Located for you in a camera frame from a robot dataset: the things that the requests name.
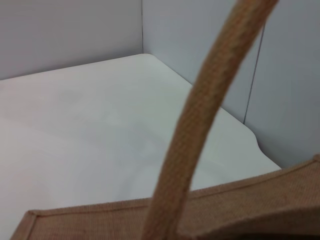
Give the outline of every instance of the tan rope handle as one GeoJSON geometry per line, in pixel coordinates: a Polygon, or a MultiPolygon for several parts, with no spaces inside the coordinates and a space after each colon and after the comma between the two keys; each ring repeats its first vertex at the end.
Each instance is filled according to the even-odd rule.
{"type": "Polygon", "coordinates": [[[171,140],[142,240],[175,239],[200,153],[214,117],[278,0],[239,0],[203,63],[171,140]]]}

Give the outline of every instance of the burlap bag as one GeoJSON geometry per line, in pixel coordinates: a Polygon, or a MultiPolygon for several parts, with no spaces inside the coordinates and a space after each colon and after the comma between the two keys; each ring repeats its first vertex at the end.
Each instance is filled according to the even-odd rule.
{"type": "Polygon", "coordinates": [[[11,239],[318,239],[319,156],[189,193],[215,114],[276,3],[240,0],[233,8],[186,101],[152,199],[31,210],[11,239]]]}

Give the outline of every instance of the white surface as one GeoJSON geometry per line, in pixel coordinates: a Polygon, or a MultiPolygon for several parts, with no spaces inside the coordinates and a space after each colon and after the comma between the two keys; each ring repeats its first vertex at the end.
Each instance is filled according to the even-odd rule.
{"type": "Polygon", "coordinates": [[[319,13],[319,0],[281,0],[265,26],[245,124],[281,167],[320,152],[319,13]]]}
{"type": "MultiPolygon", "coordinates": [[[[143,0],[143,50],[193,83],[235,0],[143,0]]],[[[261,35],[222,104],[244,121],[261,35]]]]}
{"type": "Polygon", "coordinates": [[[0,80],[143,52],[141,0],[0,0],[0,80]]]}
{"type": "MultiPolygon", "coordinates": [[[[150,197],[190,88],[148,54],[0,81],[0,239],[30,209],[150,197]]],[[[192,189],[278,169],[221,109],[192,189]]]]}

